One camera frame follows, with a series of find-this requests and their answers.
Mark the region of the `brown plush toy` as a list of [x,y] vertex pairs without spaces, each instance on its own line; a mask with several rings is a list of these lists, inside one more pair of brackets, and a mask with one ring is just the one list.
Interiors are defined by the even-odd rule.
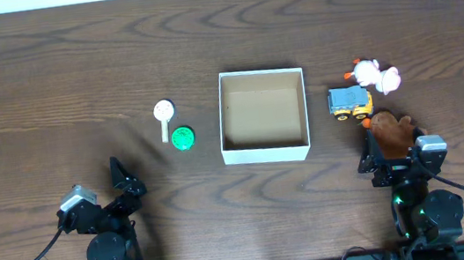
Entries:
[[388,160],[406,158],[415,143],[415,130],[424,135],[428,133],[426,129],[416,127],[410,116],[397,119],[387,111],[378,112],[361,123],[375,137],[383,157]]

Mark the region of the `grey yellow toy truck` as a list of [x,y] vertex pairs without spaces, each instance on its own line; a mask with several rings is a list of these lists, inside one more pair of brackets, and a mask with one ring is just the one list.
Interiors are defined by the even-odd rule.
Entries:
[[372,116],[374,106],[371,93],[360,85],[330,89],[328,109],[338,121],[353,117],[359,121]]

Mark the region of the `pig face wooden rattle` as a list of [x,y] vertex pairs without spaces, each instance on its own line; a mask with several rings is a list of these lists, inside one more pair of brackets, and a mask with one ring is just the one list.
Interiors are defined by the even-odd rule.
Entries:
[[174,104],[170,100],[166,99],[158,101],[153,109],[154,117],[161,123],[161,141],[166,144],[169,142],[168,123],[171,121],[171,118],[175,113],[174,110]]

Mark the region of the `pink white plush toy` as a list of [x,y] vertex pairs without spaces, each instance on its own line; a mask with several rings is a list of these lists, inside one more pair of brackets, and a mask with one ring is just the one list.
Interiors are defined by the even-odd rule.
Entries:
[[353,70],[346,72],[344,78],[354,78],[362,87],[374,85],[378,92],[388,95],[401,85],[401,76],[395,66],[383,71],[376,59],[361,58],[354,60],[353,64],[355,64]]

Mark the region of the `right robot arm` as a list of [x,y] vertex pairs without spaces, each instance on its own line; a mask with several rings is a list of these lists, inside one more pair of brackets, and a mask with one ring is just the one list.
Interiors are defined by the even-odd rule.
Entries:
[[429,191],[428,181],[441,171],[447,155],[442,137],[414,130],[414,145],[404,158],[388,159],[371,131],[357,171],[373,175],[374,187],[391,189],[395,228],[410,244],[401,247],[401,260],[427,259],[431,250],[444,257],[462,236],[462,197],[445,189]]

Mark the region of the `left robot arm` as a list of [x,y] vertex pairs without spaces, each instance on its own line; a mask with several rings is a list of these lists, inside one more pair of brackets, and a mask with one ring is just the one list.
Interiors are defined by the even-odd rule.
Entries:
[[113,188],[121,194],[101,206],[93,191],[77,184],[62,199],[57,227],[67,234],[94,236],[87,247],[87,260],[144,260],[130,216],[142,207],[146,186],[114,156],[109,166]]

